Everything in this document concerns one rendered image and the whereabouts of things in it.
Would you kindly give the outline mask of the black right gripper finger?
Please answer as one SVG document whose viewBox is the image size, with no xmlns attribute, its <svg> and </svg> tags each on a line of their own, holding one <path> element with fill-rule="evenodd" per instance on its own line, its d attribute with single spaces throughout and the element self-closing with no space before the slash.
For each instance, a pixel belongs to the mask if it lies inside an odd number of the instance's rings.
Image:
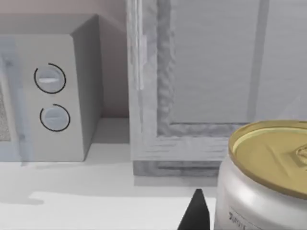
<svg viewBox="0 0 307 230">
<path fill-rule="evenodd" d="M 195 190 L 177 230 L 210 230 L 210 212 L 202 189 Z"/>
</svg>

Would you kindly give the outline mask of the silver can with gold lid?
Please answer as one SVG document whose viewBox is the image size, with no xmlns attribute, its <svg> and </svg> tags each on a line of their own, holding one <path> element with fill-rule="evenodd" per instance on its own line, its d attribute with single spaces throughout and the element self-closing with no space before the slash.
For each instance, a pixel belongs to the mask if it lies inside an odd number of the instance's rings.
<svg viewBox="0 0 307 230">
<path fill-rule="evenodd" d="M 214 230 L 307 230 L 307 121 L 259 121 L 230 136 Z"/>
</svg>

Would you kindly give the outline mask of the grey cabinet door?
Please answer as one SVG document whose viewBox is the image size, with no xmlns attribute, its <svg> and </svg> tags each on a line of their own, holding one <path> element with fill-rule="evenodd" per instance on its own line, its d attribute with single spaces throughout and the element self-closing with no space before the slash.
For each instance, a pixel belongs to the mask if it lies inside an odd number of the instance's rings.
<svg viewBox="0 0 307 230">
<path fill-rule="evenodd" d="M 157 132 L 307 121 L 307 0 L 157 0 Z"/>
</svg>

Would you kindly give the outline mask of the pale round microwave knob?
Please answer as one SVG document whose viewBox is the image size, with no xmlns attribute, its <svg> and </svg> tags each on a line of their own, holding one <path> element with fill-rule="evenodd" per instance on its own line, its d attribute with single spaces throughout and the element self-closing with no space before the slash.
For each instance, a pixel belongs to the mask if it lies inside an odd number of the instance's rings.
<svg viewBox="0 0 307 230">
<path fill-rule="evenodd" d="M 66 86 L 66 75 L 62 68 L 53 63 L 40 66 L 34 71 L 36 86 L 47 94 L 61 92 Z"/>
<path fill-rule="evenodd" d="M 42 126 L 51 132 L 62 132 L 71 122 L 71 116 L 67 109 L 59 104 L 52 104 L 48 108 L 42 108 L 39 115 Z"/>
</svg>

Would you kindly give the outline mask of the pale microwave oven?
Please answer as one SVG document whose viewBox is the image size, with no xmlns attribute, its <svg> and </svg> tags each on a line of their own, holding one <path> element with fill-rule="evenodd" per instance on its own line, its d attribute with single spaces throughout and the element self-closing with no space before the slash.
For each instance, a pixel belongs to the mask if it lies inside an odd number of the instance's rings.
<svg viewBox="0 0 307 230">
<path fill-rule="evenodd" d="M 53 63 L 65 88 L 42 92 L 36 68 Z M 99 18 L 95 14 L 0 13 L 0 162 L 84 161 L 102 113 Z M 71 122 L 45 129 L 42 108 L 59 104 Z"/>
</svg>

